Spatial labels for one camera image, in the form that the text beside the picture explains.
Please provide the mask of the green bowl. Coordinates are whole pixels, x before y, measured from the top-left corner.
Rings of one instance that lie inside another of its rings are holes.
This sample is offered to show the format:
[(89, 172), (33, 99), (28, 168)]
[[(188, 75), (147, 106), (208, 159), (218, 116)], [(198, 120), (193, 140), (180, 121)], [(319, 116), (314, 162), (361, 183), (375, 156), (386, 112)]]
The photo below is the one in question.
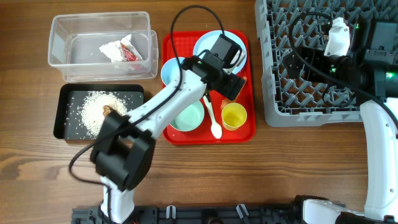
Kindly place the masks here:
[(204, 117), (204, 107), (200, 101), (197, 101), (185, 108), (170, 125), (178, 131), (189, 132), (199, 127)]

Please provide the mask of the light blue bowl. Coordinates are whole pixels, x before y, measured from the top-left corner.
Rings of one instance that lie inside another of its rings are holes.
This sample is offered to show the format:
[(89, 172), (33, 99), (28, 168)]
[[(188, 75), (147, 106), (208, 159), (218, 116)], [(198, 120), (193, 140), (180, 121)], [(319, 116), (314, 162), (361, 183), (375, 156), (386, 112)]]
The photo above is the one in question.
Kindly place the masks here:
[(163, 87), (180, 80), (180, 69), (177, 61), (182, 63), (184, 59), (185, 57), (179, 57), (178, 60), (176, 58), (171, 58), (164, 63), (160, 73)]

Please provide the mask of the red foil wrapper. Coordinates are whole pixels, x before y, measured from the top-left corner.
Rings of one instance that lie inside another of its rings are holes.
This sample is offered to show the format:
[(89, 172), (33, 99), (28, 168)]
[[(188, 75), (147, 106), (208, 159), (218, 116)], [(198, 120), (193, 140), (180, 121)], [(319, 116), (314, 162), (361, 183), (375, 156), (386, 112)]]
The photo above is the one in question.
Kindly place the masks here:
[(124, 44), (121, 44), (121, 47), (128, 62), (138, 61), (138, 58)]

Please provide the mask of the white napkin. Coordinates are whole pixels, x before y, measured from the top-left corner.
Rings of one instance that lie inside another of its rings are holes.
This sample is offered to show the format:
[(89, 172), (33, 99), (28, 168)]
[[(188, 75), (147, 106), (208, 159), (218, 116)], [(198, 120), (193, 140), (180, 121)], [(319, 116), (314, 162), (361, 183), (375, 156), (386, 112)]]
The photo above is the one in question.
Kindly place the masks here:
[(99, 50), (112, 62), (127, 62), (121, 47), (121, 44), (124, 44), (138, 58), (138, 61), (143, 61), (141, 54), (137, 51), (135, 46), (132, 45), (131, 39), (132, 35), (129, 34), (121, 40), (102, 45)]

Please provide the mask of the brown food scrap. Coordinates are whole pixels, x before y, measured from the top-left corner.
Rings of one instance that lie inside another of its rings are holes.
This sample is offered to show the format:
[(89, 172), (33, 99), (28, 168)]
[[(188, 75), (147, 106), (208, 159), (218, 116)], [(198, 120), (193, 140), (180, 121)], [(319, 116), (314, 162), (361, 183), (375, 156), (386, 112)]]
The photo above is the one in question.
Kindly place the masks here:
[(109, 105), (103, 106), (103, 116), (104, 117), (107, 117), (107, 115), (109, 115), (113, 111), (114, 111), (114, 109), (111, 106), (109, 106)]

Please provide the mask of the white rice pile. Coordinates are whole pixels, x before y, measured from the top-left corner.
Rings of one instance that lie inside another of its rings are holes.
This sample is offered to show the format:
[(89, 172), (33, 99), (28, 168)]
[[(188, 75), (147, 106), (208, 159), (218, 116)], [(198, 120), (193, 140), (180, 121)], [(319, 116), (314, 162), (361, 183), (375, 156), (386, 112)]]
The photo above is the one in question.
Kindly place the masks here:
[(63, 138), (96, 139), (105, 119), (104, 105), (123, 116), (142, 103), (143, 93), (139, 91), (73, 91), (65, 112)]

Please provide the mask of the orange carrot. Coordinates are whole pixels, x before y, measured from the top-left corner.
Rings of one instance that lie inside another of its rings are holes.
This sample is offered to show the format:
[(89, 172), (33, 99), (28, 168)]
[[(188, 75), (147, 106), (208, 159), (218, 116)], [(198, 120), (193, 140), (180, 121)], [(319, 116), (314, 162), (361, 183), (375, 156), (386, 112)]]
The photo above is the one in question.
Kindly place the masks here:
[(240, 93), (242, 92), (242, 90), (243, 90), (245, 84), (247, 83), (248, 78), (247, 78), (247, 77), (243, 77), (243, 80), (244, 80), (243, 87), (242, 87), (242, 89), (239, 91), (237, 97), (236, 97), (234, 100), (230, 100), (230, 99), (228, 99), (228, 98), (225, 98), (225, 99), (221, 102), (221, 104), (220, 104), (220, 109), (221, 109), (221, 110), (222, 110), (226, 105), (228, 105), (228, 104), (230, 104), (230, 103), (235, 103), (235, 102), (236, 102), (236, 100), (238, 99)]

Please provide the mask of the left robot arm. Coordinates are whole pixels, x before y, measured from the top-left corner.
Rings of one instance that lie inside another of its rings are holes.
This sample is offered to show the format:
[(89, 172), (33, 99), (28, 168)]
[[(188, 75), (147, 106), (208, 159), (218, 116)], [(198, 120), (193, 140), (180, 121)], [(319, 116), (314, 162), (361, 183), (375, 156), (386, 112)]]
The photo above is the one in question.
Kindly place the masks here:
[(109, 223), (123, 223), (134, 210), (134, 189), (147, 175), (161, 132), (193, 103), (211, 90), (234, 100), (244, 80), (233, 70), (240, 66), (246, 49), (220, 34), (210, 49), (176, 59), (177, 77), (152, 99), (121, 116), (105, 117), (90, 154), (101, 184), (101, 212)]

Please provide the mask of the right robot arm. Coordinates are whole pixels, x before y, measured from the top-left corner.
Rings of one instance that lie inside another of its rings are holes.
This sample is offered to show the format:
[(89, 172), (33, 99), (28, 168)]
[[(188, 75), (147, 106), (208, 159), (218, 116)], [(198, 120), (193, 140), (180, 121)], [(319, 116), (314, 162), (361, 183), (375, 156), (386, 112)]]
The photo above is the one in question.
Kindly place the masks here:
[[(306, 17), (328, 20), (325, 50), (296, 48), (293, 29)], [(394, 37), (397, 23), (360, 20), (354, 34), (343, 18), (304, 12), (291, 23), (292, 52), (283, 59), (290, 78), (307, 69), (311, 82), (346, 87), (358, 98), (368, 161), (368, 192), (364, 213), (348, 210), (328, 199), (300, 197), (298, 219), (303, 223), (397, 223), (397, 65)]]

